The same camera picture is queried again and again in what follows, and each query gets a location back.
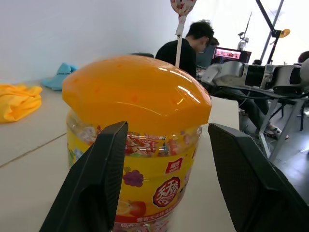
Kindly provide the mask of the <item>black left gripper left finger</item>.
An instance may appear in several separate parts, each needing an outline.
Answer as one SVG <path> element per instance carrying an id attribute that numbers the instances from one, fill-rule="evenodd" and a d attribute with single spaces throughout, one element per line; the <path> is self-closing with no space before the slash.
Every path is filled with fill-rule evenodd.
<path id="1" fill-rule="evenodd" d="M 70 168 L 39 232 L 111 232 L 120 196 L 127 122 L 107 126 Z"/>

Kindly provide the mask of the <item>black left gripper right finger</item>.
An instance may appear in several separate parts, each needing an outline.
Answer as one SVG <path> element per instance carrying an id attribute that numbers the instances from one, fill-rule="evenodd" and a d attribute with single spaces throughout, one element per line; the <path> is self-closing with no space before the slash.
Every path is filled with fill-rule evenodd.
<path id="1" fill-rule="evenodd" d="M 250 136 L 220 124 L 208 133 L 236 232 L 309 232 L 309 206 Z"/>

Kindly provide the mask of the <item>clear jar with yellow label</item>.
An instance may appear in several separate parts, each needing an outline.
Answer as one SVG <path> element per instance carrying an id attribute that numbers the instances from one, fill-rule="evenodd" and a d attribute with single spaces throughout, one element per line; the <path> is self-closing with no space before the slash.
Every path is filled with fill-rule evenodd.
<path id="1" fill-rule="evenodd" d="M 112 232 L 168 232 L 182 200 L 210 106 L 176 109 L 169 116 L 126 106 L 102 116 L 67 114 L 69 166 L 79 160 L 105 127 L 128 123 L 125 161 Z"/>

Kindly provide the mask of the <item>orange plastic jar lid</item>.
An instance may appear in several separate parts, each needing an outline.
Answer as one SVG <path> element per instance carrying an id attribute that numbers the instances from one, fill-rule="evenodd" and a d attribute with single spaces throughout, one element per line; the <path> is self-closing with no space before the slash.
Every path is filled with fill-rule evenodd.
<path id="1" fill-rule="evenodd" d="M 211 100 L 179 68 L 154 58 L 125 55 L 90 63 L 62 83 L 62 98 L 84 123 L 172 135 L 207 124 Z"/>

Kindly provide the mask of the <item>yellow cloth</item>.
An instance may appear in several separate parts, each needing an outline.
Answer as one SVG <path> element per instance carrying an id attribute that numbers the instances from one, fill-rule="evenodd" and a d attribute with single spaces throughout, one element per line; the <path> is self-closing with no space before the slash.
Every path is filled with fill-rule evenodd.
<path id="1" fill-rule="evenodd" d="M 40 86 L 0 84 L 0 123 L 17 122 L 42 104 Z"/>

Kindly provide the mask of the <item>light blue cloth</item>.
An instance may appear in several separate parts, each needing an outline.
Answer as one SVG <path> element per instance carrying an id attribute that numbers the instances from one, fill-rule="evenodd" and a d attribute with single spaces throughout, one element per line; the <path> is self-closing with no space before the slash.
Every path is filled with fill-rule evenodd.
<path id="1" fill-rule="evenodd" d="M 52 78 L 43 79 L 41 84 L 53 91 L 61 91 L 62 82 L 76 70 L 78 70 L 78 67 L 68 63 L 62 63 L 56 74 Z"/>

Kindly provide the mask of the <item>computer monitor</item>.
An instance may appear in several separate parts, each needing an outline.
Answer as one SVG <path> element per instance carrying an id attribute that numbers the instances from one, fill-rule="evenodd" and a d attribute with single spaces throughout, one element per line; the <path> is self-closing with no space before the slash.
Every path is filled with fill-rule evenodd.
<path id="1" fill-rule="evenodd" d="M 251 54 L 252 54 L 251 52 L 244 50 L 215 47 L 211 59 L 211 64 L 217 64 L 217 63 L 223 64 L 229 61 L 248 63 Z"/>

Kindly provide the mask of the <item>silver device on pole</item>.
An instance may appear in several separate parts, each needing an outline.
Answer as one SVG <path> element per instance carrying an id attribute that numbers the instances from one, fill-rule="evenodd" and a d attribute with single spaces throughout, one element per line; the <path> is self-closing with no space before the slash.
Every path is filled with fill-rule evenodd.
<path id="1" fill-rule="evenodd" d="M 249 38 L 246 36 L 246 33 L 247 33 L 247 30 L 248 30 L 248 27 L 249 27 L 249 23 L 250 23 L 251 17 L 252 17 L 252 12 L 250 13 L 250 16 L 249 16 L 249 19 L 248 19 L 245 31 L 240 32 L 238 34 L 238 36 L 240 38 L 240 41 L 238 43 L 238 50 L 245 50 L 245 48 L 246 48 L 246 46 L 247 46 L 247 44 L 249 42 Z"/>

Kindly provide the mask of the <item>person in black shirt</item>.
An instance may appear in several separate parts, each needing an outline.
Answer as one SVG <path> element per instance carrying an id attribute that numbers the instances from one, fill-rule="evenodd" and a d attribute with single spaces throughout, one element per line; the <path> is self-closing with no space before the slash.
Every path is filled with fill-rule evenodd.
<path id="1" fill-rule="evenodd" d="M 196 78 L 196 57 L 203 52 L 206 47 L 211 45 L 215 40 L 212 26 L 206 20 L 200 20 L 191 24 L 189 31 L 182 39 L 181 57 L 179 68 L 192 77 Z M 174 40 L 164 44 L 157 52 L 155 58 L 172 65 L 176 64 L 178 41 Z M 213 86 L 204 84 L 204 88 L 213 96 L 223 99 L 237 101 L 239 108 L 244 110 L 248 118 L 259 131 L 268 113 L 269 106 L 265 99 L 248 99 L 248 92 L 228 88 L 225 90 L 213 90 Z"/>

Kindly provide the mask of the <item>dark-haired person behind monitor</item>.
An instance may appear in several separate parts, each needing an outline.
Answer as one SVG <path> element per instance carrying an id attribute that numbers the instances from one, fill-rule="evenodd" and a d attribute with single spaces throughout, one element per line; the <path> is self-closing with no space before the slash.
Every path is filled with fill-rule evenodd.
<path id="1" fill-rule="evenodd" d="M 206 46 L 205 50 L 207 50 L 208 48 L 212 46 L 219 46 L 219 45 L 220 45 L 219 41 L 215 37 L 213 37 L 211 41 L 208 42 L 208 45 Z"/>

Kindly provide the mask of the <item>black tripod stand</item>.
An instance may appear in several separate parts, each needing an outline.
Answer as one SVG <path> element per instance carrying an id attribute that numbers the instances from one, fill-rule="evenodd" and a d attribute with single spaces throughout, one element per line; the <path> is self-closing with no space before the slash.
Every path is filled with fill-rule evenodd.
<path id="1" fill-rule="evenodd" d="M 279 6 L 278 6 L 278 8 L 277 8 L 277 12 L 276 12 L 276 14 L 275 14 L 275 17 L 274 17 L 273 22 L 270 21 L 268 15 L 267 15 L 267 13 L 266 13 L 266 10 L 265 10 L 265 8 L 264 8 L 263 5 L 262 5 L 261 0 L 255 0 L 255 1 L 256 1 L 256 4 L 258 5 L 258 7 L 259 7 L 259 9 L 260 9 L 260 11 L 261 11 L 261 13 L 262 13 L 262 15 L 263 15 L 263 17 L 264 17 L 266 23 L 267 23 L 267 25 L 268 25 L 268 27 L 269 27 L 269 30 L 270 30 L 270 31 L 269 31 L 269 34 L 268 34 L 268 37 L 267 37 L 267 40 L 266 40 L 266 42 L 265 42 L 265 46 L 264 46 L 264 48 L 263 48 L 261 57 L 260 57 L 260 61 L 262 62 L 263 59 L 264 59 L 266 50 L 267 50 L 268 45 L 269 45 L 270 38 L 274 38 L 275 40 L 274 40 L 272 49 L 271 49 L 271 51 L 270 51 L 270 53 L 269 53 L 269 57 L 268 57 L 268 59 L 267 59 L 267 64 L 272 64 L 272 62 L 273 62 L 273 59 L 272 59 L 272 58 L 273 58 L 273 55 L 274 55 L 274 53 L 275 53 L 275 49 L 276 49 L 278 40 L 279 40 L 279 38 L 280 38 L 280 36 L 281 36 L 281 34 L 282 34 L 282 30 L 277 30 L 277 29 L 275 29 L 275 25 L 276 25 L 277 20 L 278 20 L 278 18 L 279 18 L 279 15 L 280 15 L 280 12 L 281 12 L 281 9 L 282 9 L 284 0 L 280 0 L 280 3 L 279 3 Z"/>

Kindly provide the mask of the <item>white-wrapped lollipop with white stick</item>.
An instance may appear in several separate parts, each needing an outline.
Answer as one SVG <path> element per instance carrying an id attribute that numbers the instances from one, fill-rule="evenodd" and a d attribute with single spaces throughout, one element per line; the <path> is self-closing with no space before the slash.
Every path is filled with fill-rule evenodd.
<path id="1" fill-rule="evenodd" d="M 177 50 L 175 66 L 180 66 L 181 48 L 183 39 L 183 29 L 186 22 L 186 18 L 192 11 L 197 0 L 170 0 L 170 4 L 173 10 L 178 14 L 178 27 L 175 35 L 177 36 Z"/>

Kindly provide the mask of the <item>grey metal table frame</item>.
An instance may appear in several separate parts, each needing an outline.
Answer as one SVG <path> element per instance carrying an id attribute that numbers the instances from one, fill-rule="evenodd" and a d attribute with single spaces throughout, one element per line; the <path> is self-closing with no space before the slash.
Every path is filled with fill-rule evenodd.
<path id="1" fill-rule="evenodd" d="M 307 103 L 309 101 L 309 97 L 305 96 L 303 98 L 299 98 L 299 99 L 290 99 L 290 101 L 294 102 L 294 105 L 292 107 L 292 111 L 282 129 L 282 133 L 279 137 L 279 139 L 277 140 L 277 143 L 273 146 L 273 149 L 270 151 L 269 147 L 267 145 L 267 141 L 266 138 L 264 136 L 264 132 L 266 129 L 267 124 L 269 123 L 272 113 L 275 110 L 277 103 L 280 100 L 284 100 L 284 98 L 273 98 L 269 107 L 269 110 L 265 116 L 265 119 L 263 121 L 262 126 L 260 127 L 260 131 L 258 133 L 259 136 L 259 142 L 261 143 L 261 146 L 263 148 L 263 153 L 264 155 L 269 159 L 270 162 L 274 162 L 277 155 L 279 154 L 281 147 L 283 145 L 283 142 L 285 141 L 285 137 L 286 135 L 288 135 L 288 133 L 290 132 L 290 129 L 292 128 L 292 125 L 297 117 L 297 114 L 299 112 L 299 110 L 301 109 L 302 106 L 304 106 L 305 103 Z"/>

